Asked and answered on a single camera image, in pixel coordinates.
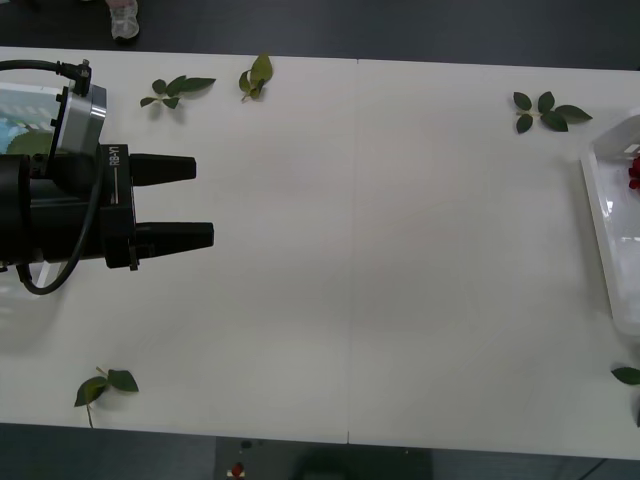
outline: small red object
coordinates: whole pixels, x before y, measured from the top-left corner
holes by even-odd
[[[234,478],[240,478],[242,472],[244,472],[244,465],[242,465],[240,462],[236,463],[231,469],[231,475],[233,475]]]

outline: robotic arm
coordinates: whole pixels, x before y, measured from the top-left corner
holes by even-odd
[[[81,259],[137,270],[141,259],[213,245],[211,223],[136,223],[133,187],[196,177],[195,159],[129,154],[100,145],[106,90],[91,85],[91,69],[58,62],[13,60],[1,70],[39,69],[72,80],[60,102],[48,155],[0,155],[0,269],[15,265],[30,292],[57,290]],[[29,264],[67,262],[46,287],[34,285]]]

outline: cable connector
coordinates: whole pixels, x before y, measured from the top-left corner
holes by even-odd
[[[73,93],[81,97],[87,96],[91,86],[91,67],[88,60],[84,60],[80,65],[58,62],[56,73],[75,82]]]

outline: white table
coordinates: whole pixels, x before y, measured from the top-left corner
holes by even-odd
[[[514,91],[594,116],[514,131]],[[350,441],[640,458],[580,149],[633,72],[360,62]]]
[[[137,189],[139,219],[217,236],[137,273],[86,262],[54,318],[9,323],[1,421],[86,425],[71,405],[100,365],[142,390],[101,399],[100,428],[640,458],[578,163],[637,74],[276,58],[242,105],[248,57],[0,49],[17,57],[89,58],[105,143],[199,161]],[[179,74],[218,81],[139,108]],[[514,90],[595,119],[518,136]]]
[[[18,57],[88,58],[104,143],[196,157],[197,179],[135,189],[137,218],[212,221],[216,244],[135,273],[83,262],[55,317],[0,348],[0,420],[87,426],[75,392],[101,366],[141,393],[99,399],[98,428],[346,442],[356,63],[278,58],[265,101],[242,104],[249,57],[0,50]],[[175,112],[140,108],[181,74],[217,82]]]

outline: dark floor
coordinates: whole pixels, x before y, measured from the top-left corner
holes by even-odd
[[[223,480],[238,461],[247,480],[578,480],[598,459],[257,440],[243,449],[232,438],[0,424],[2,480]],[[589,480],[638,478],[640,462],[610,460]]]
[[[0,45],[115,49],[102,0],[0,5]],[[141,51],[635,70],[637,0],[138,0]]]

